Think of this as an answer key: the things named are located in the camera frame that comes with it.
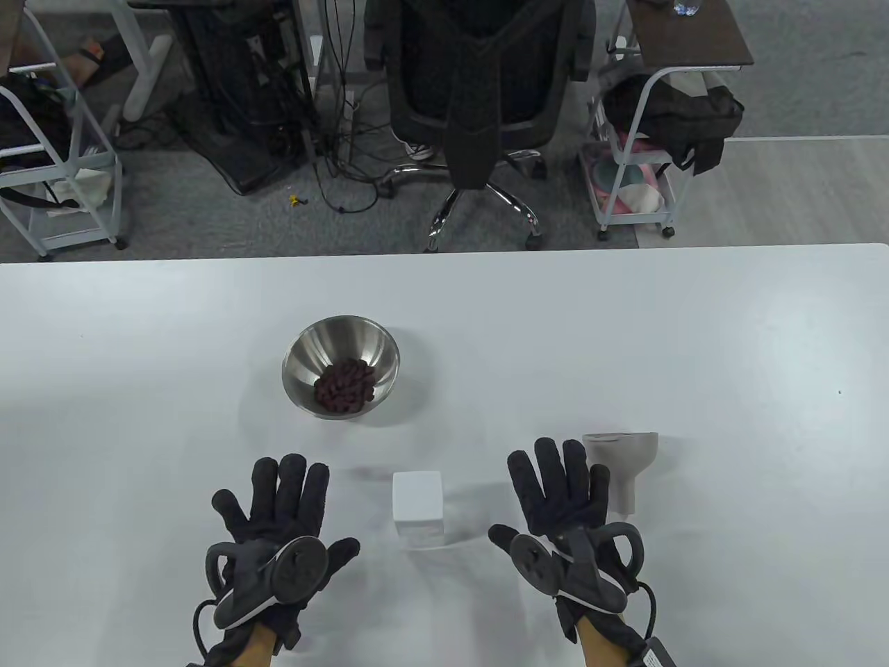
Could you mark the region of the person's left hand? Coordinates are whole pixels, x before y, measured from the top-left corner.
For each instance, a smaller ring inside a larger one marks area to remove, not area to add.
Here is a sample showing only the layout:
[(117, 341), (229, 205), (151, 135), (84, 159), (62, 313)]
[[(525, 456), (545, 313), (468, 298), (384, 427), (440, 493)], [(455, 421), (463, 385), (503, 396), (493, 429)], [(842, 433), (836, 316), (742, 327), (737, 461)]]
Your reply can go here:
[[(295, 538), (320, 537), (330, 476), (326, 464), (308, 464), (301, 454), (286, 454), (279, 461), (263, 457), (255, 461), (251, 474), (253, 495), (248, 514), (226, 488), (216, 491), (210, 504), (235, 543), (260, 539), (282, 547)], [(280, 651), (295, 648), (301, 639), (301, 612), (337, 572), (358, 556), (360, 543), (346, 537), (331, 543), (327, 552), (326, 572), (305, 600), (273, 604), (245, 625), (226, 631), (224, 639), (207, 652), (204, 664), (270, 665)]]

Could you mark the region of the person's right hand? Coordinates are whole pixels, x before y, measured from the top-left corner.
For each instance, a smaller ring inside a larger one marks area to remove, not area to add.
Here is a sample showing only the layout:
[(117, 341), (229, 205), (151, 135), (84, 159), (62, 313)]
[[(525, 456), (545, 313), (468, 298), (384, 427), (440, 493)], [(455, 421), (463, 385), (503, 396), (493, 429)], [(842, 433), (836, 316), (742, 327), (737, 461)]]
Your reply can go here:
[(630, 659), (641, 657), (647, 636), (622, 614), (629, 595), (645, 587), (638, 579), (644, 546), (633, 525), (606, 521), (608, 467), (589, 464), (580, 441), (558, 447), (551, 438), (537, 439), (533, 455), (512, 452), (507, 466), (527, 531), (495, 524), (491, 542), (528, 584), (553, 598), (568, 641), (577, 641), (579, 622), (587, 620)]

